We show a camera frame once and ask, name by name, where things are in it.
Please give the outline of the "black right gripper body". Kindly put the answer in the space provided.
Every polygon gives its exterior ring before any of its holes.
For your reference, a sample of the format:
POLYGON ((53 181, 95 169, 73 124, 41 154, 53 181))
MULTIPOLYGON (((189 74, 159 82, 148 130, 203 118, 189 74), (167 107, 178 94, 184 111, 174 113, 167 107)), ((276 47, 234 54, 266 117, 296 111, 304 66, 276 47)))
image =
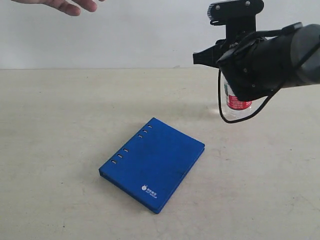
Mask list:
POLYGON ((241 101, 268 97, 288 87, 288 40, 257 37, 228 44, 216 42, 216 63, 241 101))

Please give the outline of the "person's bare hand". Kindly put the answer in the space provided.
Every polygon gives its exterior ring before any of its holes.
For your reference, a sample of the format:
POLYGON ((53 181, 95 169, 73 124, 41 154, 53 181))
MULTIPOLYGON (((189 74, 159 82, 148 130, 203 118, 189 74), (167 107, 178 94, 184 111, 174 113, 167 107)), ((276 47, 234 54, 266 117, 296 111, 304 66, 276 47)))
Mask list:
POLYGON ((79 16, 81 9, 90 13, 94 13, 98 9, 98 4, 94 0, 13 0, 13 2, 48 6, 72 17, 79 16))

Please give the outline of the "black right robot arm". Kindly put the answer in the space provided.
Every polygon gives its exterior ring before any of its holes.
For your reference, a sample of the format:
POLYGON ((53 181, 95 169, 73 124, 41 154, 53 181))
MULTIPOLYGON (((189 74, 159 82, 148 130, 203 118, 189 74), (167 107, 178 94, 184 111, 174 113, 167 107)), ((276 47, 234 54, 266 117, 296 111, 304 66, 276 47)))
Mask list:
POLYGON ((297 22, 282 29, 248 31, 228 43, 192 55, 195 65, 219 69, 243 102, 267 97, 277 89, 320 83, 320 26, 297 22))

